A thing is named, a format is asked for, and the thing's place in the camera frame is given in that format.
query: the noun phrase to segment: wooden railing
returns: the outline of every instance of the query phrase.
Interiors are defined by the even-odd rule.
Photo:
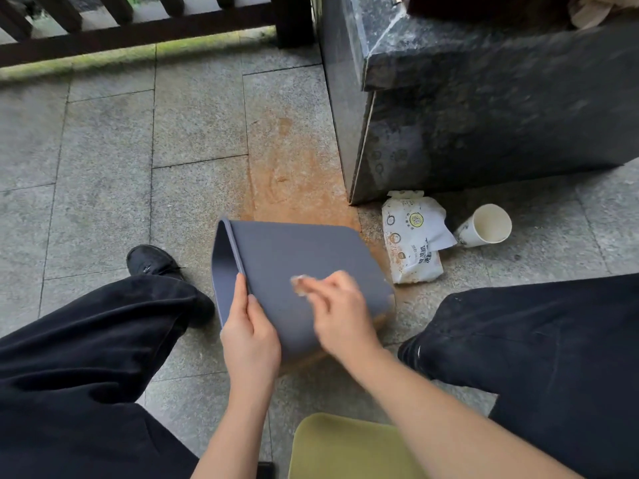
[[[36,0],[57,23],[35,28],[0,0],[0,67],[114,48],[275,25],[280,47],[313,43],[311,0],[160,0],[132,6],[100,0],[106,11],[78,13],[68,0]]]

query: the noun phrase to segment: black marble block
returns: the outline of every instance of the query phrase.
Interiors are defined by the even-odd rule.
[[[460,190],[639,156],[632,16],[578,32],[561,16],[491,26],[411,17],[391,0],[314,7],[353,204],[389,190]]]

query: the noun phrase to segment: black trouser leg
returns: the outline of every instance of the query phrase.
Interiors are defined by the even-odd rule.
[[[134,402],[208,299],[132,276],[0,339],[2,477],[189,477],[197,458]]]
[[[415,369],[499,394],[490,418],[579,474],[639,476],[639,274],[452,294],[407,343]]]

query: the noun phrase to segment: white plastic package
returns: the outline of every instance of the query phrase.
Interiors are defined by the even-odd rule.
[[[446,210],[424,192],[389,192],[388,196],[381,217],[393,282],[437,279],[443,274],[437,251],[457,243],[444,225]]]

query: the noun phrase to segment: cartoon logo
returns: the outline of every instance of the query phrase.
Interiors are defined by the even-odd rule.
[[[424,223],[424,217],[420,213],[411,213],[408,221],[413,227],[421,227]]]

